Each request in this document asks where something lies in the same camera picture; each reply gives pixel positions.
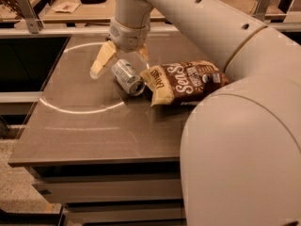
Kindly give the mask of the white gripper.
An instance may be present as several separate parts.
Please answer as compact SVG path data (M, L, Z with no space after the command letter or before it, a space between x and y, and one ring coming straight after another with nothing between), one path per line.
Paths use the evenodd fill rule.
M102 45L90 68L90 76L93 79L101 76L110 59L117 53L117 47L125 53L137 51L140 59L148 63L150 57L148 47L145 44L148 32L149 28L147 26L130 28L112 18L109 27L110 40Z

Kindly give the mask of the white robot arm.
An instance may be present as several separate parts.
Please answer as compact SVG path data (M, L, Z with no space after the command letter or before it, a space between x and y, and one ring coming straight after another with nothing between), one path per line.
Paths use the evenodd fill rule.
M116 0L112 42L135 50L152 9L232 81L182 132L187 226L300 226L301 46L219 0Z

